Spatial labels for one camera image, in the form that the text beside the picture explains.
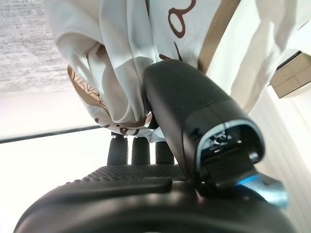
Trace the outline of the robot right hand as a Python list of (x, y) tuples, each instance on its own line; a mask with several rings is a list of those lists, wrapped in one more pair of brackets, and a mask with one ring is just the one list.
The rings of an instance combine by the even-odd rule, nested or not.
[(21, 216), (17, 233), (293, 233), (283, 184), (257, 172), (258, 126), (218, 85), (178, 60), (148, 66), (151, 126), (165, 137), (150, 163), (126, 130), (112, 135), (107, 165), (59, 186)]

